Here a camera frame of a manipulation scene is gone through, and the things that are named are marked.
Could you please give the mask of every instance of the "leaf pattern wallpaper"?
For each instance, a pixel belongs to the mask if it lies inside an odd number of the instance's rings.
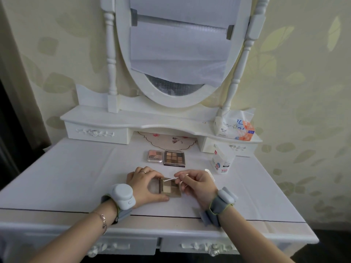
[[[108,90],[99,0],[2,0],[53,143],[75,83]],[[255,107],[255,155],[308,222],[351,223],[351,3],[270,0],[232,109]],[[135,96],[116,41],[117,87]],[[221,106],[234,69],[204,106]]]

